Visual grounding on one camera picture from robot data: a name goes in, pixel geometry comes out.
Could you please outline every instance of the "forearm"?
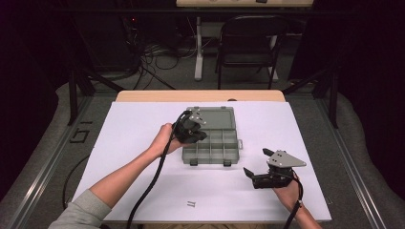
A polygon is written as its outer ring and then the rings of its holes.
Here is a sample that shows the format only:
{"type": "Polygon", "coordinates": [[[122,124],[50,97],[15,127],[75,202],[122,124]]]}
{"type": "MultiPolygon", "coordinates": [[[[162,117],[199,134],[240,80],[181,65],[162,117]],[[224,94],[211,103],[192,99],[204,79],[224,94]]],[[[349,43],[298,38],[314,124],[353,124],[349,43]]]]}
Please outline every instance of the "forearm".
{"type": "Polygon", "coordinates": [[[150,165],[158,155],[149,148],[128,164],[115,170],[90,188],[98,198],[113,208],[122,198],[140,173],[150,165]]]}
{"type": "Polygon", "coordinates": [[[298,209],[295,214],[295,220],[297,220],[300,228],[302,229],[318,229],[322,228],[319,223],[313,218],[309,210],[304,204],[298,209]]]}

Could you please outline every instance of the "black chair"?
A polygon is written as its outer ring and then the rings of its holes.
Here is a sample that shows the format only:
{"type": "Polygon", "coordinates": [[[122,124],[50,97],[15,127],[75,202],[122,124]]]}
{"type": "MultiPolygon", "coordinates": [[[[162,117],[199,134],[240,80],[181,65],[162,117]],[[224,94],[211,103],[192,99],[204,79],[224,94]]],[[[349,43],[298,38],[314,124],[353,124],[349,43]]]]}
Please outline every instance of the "black chair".
{"type": "Polygon", "coordinates": [[[270,89],[281,42],[287,31],[288,21],[280,16],[244,15],[226,21],[221,30],[215,70],[218,89],[221,88],[223,67],[258,67],[259,70],[271,67],[270,89]]]}

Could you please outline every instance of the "chair leg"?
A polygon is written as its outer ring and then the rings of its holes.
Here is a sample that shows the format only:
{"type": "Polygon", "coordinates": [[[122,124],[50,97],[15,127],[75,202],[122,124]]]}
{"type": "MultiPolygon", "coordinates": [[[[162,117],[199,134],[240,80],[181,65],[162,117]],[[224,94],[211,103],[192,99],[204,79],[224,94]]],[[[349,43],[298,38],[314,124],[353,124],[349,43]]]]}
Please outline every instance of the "chair leg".
{"type": "Polygon", "coordinates": [[[221,75],[223,73],[223,68],[221,64],[218,64],[218,90],[221,89],[221,75]]]}
{"type": "Polygon", "coordinates": [[[271,73],[269,75],[270,80],[268,81],[268,86],[267,86],[267,88],[269,90],[271,89],[271,84],[273,83],[273,76],[274,76],[275,71],[276,71],[276,67],[275,66],[271,67],[271,73]]]}

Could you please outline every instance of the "white table leg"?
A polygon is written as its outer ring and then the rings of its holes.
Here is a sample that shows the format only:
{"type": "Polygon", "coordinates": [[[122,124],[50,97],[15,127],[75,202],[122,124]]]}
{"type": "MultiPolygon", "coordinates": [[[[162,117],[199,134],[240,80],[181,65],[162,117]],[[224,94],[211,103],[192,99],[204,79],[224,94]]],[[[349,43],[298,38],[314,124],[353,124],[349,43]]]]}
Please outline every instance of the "white table leg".
{"type": "Polygon", "coordinates": [[[202,47],[202,21],[200,17],[197,17],[197,60],[196,71],[194,73],[194,79],[200,81],[203,79],[203,47],[202,47]]]}

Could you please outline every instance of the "black wire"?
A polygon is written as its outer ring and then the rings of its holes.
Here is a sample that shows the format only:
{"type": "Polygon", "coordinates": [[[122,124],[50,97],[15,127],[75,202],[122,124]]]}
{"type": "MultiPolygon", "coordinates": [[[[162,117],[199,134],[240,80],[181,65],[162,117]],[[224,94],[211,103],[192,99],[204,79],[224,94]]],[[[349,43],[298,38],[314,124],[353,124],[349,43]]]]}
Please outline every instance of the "black wire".
{"type": "Polygon", "coordinates": [[[298,199],[295,202],[294,208],[292,209],[291,213],[289,214],[289,217],[286,221],[286,224],[284,225],[284,229],[288,229],[289,226],[291,225],[292,220],[294,219],[295,215],[297,214],[298,209],[301,207],[301,203],[302,203],[302,199],[303,199],[303,195],[304,195],[304,187],[303,184],[300,182],[300,180],[296,177],[289,177],[292,180],[294,180],[295,182],[298,183],[298,199]]]}
{"type": "Polygon", "coordinates": [[[170,134],[169,140],[167,141],[167,144],[166,144],[166,146],[164,147],[163,153],[162,153],[161,156],[160,156],[160,161],[159,161],[158,169],[157,169],[157,171],[155,172],[155,175],[154,175],[154,177],[153,177],[151,183],[149,184],[148,188],[145,190],[145,192],[142,194],[142,196],[139,198],[139,200],[138,200],[137,203],[135,204],[134,208],[132,209],[131,214],[129,215],[129,218],[128,218],[128,221],[127,221],[127,225],[126,225],[126,228],[127,228],[127,229],[130,229],[130,228],[131,228],[131,223],[132,223],[132,220],[133,220],[133,218],[134,218],[135,212],[138,210],[140,204],[143,202],[143,200],[146,198],[146,196],[149,194],[149,192],[152,190],[153,186],[155,185],[156,181],[158,180],[159,175],[160,175],[161,168],[163,167],[164,160],[166,159],[166,155],[167,155],[167,152],[168,152],[169,147],[170,147],[170,143],[172,142],[173,135],[174,135],[174,133],[175,133],[177,124],[179,123],[179,121],[180,121],[180,119],[182,118],[182,116],[185,115],[185,113],[186,113],[186,112],[183,112],[183,113],[180,114],[180,116],[179,116],[178,119],[176,120],[174,126],[172,127],[172,133],[170,134]]]}
{"type": "Polygon", "coordinates": [[[65,179],[65,183],[63,184],[63,191],[62,191],[62,206],[63,209],[67,208],[67,204],[66,204],[66,189],[68,186],[68,182],[69,179],[71,178],[72,173],[75,171],[75,169],[81,164],[81,162],[83,162],[85,159],[89,158],[90,155],[87,155],[85,157],[83,157],[75,166],[74,168],[71,170],[71,172],[69,172],[68,176],[65,179]]]}

